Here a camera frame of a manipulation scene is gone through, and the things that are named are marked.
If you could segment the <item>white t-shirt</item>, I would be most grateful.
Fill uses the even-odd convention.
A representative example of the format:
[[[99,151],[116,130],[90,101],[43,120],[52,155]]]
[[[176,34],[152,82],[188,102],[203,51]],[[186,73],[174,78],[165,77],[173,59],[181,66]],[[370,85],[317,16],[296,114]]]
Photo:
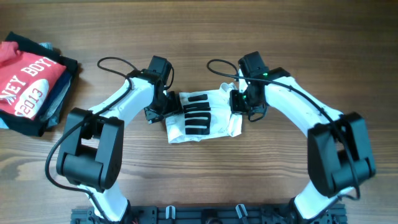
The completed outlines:
[[[222,83],[216,90],[179,93],[182,113],[165,120],[170,144],[242,133],[243,117],[231,112],[230,93],[234,83]]]

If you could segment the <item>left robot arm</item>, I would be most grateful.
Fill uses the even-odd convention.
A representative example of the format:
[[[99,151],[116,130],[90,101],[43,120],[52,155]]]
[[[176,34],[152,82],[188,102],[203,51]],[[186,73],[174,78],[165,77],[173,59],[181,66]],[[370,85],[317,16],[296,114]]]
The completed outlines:
[[[143,110],[149,123],[181,113],[178,96],[170,91],[174,68],[166,59],[154,56],[147,69],[133,68],[124,85],[102,104],[90,110],[74,108],[67,116],[63,136],[51,149],[49,164],[58,152],[57,174],[70,185],[67,190],[83,192],[90,208],[74,209],[72,223],[132,223],[131,205],[117,182],[123,157],[124,128]]]

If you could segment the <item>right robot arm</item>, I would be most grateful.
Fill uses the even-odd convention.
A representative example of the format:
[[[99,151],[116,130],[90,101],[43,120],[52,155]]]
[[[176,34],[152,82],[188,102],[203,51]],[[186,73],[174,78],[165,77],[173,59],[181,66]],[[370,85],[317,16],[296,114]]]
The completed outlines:
[[[376,174],[376,165],[364,118],[330,108],[305,91],[283,68],[269,69],[259,52],[238,61],[231,93],[231,111],[251,122],[273,107],[307,137],[310,181],[279,216],[290,223],[310,223],[331,212],[339,200],[359,200],[359,186]]]

